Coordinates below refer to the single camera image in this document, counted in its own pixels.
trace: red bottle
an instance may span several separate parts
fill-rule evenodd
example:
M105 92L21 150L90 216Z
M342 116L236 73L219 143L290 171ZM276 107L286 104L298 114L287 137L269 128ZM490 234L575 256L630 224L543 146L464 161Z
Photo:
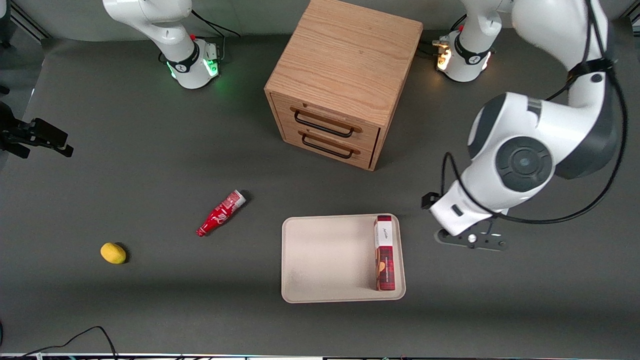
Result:
M209 231L217 228L227 221L228 218L231 217L231 214L235 213L238 208L240 208L246 199L239 191L234 190L229 196L222 202L220 205L216 206L215 209L209 214L207 217L207 221L200 226L200 228L196 231L198 236L205 236Z

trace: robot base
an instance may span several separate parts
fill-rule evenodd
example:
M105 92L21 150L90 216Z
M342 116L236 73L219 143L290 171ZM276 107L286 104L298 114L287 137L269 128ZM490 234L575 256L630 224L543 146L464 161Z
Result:
M454 81L466 83L475 80L478 75L480 75L482 70L486 68L486 64L489 60L489 57L491 56L491 53L489 53L484 59L476 64L467 64L464 57L458 54L458 52L452 46L458 34L460 34L459 31L453 31L448 35L440 37L440 41L438 43L448 43L449 46L444 47L444 53L440 54L440 56L438 57L436 69L442 71Z
M218 48L216 44L210 44L202 39L196 39L194 43L200 48L199 59L191 66L189 72L178 72L167 63L171 75L182 87L197 89L208 84L211 79L219 74Z

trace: green indicator light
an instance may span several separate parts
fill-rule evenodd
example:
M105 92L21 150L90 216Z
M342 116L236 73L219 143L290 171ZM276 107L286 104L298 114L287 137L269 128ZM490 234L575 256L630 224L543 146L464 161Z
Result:
M204 63L204 66L207 68L207 72L209 72L209 75L212 78L218 75L218 62L207 59L202 59L202 62Z
M169 65L169 63L166 63L166 66L169 68L169 71L171 72L171 76L175 79L175 74L173 73L173 69L171 68L171 65Z

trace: red box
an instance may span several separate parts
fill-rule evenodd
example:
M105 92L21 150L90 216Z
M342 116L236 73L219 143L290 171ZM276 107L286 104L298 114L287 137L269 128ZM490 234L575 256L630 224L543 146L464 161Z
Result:
M396 289L394 273L394 225L388 215L378 215L374 223L376 235L376 288Z

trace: gray table surface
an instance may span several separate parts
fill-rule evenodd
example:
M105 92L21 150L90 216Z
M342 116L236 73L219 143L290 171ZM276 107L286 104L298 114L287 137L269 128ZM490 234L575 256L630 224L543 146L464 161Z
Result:
M35 149L28 160L11 157L0 175L2 352L102 325L120 352L640 357L640 79L624 25L618 72L631 133L620 178L574 221L499 222L505 252L437 243L439 226L419 203L438 190L445 151L469 164L468 131L487 100L507 90L544 98L563 84L560 64L512 30L473 83L415 59L375 172L280 139L262 88L286 36L229 41L221 77L199 90L178 86L151 42L49 44L26 118L67 131L76 152L67 159ZM582 207L610 169L554 179L512 214ZM197 237L236 188L253 200ZM401 223L403 299L282 300L286 218L386 212ZM107 241L126 244L131 262L107 264L99 254ZM65 351L108 347L95 333Z

